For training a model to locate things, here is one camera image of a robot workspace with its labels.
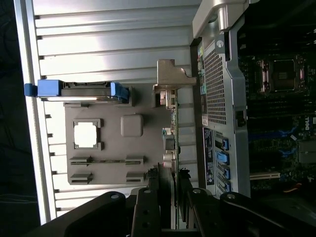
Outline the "blue disk caddy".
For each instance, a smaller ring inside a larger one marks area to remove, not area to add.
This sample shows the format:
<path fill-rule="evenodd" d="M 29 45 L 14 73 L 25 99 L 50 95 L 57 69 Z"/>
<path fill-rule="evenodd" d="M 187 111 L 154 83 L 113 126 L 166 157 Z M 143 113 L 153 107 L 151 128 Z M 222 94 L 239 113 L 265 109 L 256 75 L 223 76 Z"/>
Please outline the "blue disk caddy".
<path fill-rule="evenodd" d="M 129 89 L 118 82 L 65 82 L 55 79 L 40 79 L 38 83 L 24 84 L 26 97 L 51 102 L 105 102 L 127 104 Z"/>

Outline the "blue expansion slot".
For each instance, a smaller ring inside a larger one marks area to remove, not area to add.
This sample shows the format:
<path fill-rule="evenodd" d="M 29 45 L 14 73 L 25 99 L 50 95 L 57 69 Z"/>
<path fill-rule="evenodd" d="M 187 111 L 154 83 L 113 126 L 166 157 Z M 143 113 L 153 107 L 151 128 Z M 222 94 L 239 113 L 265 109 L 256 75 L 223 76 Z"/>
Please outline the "blue expansion slot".
<path fill-rule="evenodd" d="M 248 133 L 248 140 L 255 141 L 255 140 L 274 140 L 285 138 L 291 135 L 294 130 L 278 130 L 278 131 L 269 131 L 269 132 L 249 132 Z"/>

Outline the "grey chipset heatsink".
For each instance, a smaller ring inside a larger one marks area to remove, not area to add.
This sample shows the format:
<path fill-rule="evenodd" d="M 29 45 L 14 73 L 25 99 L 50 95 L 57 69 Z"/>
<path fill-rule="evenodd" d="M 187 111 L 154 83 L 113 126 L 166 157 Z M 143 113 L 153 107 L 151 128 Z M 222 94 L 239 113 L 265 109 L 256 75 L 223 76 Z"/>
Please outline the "grey chipset heatsink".
<path fill-rule="evenodd" d="M 302 164 L 316 163 L 316 141 L 299 142 L 299 162 Z"/>

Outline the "silver hard disk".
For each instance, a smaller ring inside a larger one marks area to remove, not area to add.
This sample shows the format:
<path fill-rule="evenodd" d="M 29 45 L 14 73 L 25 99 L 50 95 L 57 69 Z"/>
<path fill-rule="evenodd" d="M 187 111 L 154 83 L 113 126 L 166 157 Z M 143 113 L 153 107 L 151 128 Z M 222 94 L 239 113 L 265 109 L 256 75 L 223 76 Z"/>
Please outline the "silver hard disk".
<path fill-rule="evenodd" d="M 60 80 L 41 81 L 38 85 L 37 96 L 45 99 L 60 97 L 80 98 L 81 100 L 87 100 L 87 98 L 103 100 L 114 97 L 109 82 L 64 82 Z"/>

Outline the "CPU socket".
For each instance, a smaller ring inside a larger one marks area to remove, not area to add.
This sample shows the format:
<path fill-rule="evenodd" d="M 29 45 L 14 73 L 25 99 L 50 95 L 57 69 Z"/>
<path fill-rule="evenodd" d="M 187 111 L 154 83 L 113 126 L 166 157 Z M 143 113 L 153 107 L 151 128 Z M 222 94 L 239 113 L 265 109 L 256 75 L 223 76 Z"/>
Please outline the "CPU socket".
<path fill-rule="evenodd" d="M 257 62 L 260 68 L 258 93 L 296 93 L 306 89 L 305 60 L 301 55 L 278 56 Z"/>

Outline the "open black PC case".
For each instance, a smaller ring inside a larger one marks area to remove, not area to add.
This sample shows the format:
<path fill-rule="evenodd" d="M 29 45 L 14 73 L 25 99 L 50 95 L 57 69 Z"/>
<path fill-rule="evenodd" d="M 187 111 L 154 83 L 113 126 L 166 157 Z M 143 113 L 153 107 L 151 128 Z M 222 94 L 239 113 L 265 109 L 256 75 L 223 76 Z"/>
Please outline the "open black PC case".
<path fill-rule="evenodd" d="M 192 21 L 206 187 L 253 195 L 245 78 L 239 58 L 316 52 L 316 0 L 202 0 Z M 316 193 L 307 186 L 292 193 Z"/>

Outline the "green motherboard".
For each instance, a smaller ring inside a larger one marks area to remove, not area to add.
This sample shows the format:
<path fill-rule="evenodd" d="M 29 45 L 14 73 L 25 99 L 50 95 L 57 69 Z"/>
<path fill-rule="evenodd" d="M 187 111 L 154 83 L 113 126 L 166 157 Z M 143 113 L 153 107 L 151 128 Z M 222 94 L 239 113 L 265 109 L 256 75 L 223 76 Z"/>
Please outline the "green motherboard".
<path fill-rule="evenodd" d="M 290 55 L 301 55 L 305 60 L 306 89 L 258 93 L 261 77 L 257 62 Z M 285 138 L 248 141 L 250 174 L 280 172 L 279 179 L 250 181 L 252 194 L 292 193 L 316 186 L 316 163 L 299 162 L 299 142 L 316 141 L 316 52 L 241 56 L 239 68 L 245 78 L 248 133 L 294 130 Z"/>

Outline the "silver CPU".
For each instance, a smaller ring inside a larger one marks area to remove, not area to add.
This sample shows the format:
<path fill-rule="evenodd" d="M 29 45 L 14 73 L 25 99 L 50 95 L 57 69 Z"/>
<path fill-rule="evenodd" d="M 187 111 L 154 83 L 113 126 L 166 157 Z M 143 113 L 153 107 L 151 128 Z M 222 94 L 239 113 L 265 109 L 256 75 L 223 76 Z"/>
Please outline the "silver CPU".
<path fill-rule="evenodd" d="M 78 148 L 93 148 L 97 144 L 97 127 L 92 122 L 74 126 L 74 143 Z"/>

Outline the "white expansion slot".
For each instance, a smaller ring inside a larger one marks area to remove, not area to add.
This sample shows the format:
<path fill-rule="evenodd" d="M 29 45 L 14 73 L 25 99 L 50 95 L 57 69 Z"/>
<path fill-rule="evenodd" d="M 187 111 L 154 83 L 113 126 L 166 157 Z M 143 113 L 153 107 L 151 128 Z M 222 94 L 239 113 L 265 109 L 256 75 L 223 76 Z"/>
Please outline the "white expansion slot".
<path fill-rule="evenodd" d="M 250 181 L 279 179 L 279 178 L 280 178 L 280 172 L 277 172 L 277 171 L 257 172 L 257 173 L 250 174 Z"/>

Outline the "grey parts rack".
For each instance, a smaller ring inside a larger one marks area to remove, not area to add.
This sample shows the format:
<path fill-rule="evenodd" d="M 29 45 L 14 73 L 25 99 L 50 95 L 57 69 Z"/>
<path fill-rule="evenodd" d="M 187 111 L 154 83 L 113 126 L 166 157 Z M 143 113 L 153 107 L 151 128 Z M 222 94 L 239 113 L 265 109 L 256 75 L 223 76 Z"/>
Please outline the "grey parts rack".
<path fill-rule="evenodd" d="M 127 104 L 66 102 L 66 157 L 70 185 L 144 185 L 146 173 L 163 163 L 162 129 L 171 112 L 159 103 L 151 84 L 132 84 Z M 97 144 L 78 148 L 74 126 L 92 122 Z"/>

